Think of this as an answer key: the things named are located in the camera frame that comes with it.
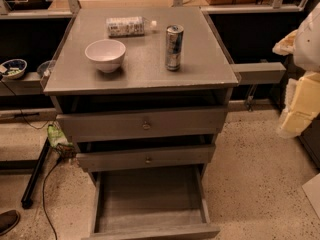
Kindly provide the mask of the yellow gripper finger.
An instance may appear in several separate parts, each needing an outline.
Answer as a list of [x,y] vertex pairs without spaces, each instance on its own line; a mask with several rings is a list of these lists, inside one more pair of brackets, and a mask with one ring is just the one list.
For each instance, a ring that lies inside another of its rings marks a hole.
[[294,52],[294,41],[298,30],[294,30],[277,42],[272,48],[272,52],[286,56]]
[[284,104],[276,132],[285,139],[300,136],[320,114],[320,73],[306,72],[298,80],[290,78]]

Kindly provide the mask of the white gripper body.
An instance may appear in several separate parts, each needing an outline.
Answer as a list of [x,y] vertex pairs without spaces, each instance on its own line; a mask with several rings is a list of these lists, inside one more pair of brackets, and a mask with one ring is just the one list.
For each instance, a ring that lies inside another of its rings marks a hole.
[[306,71],[320,71],[320,3],[297,30],[293,59],[296,66]]

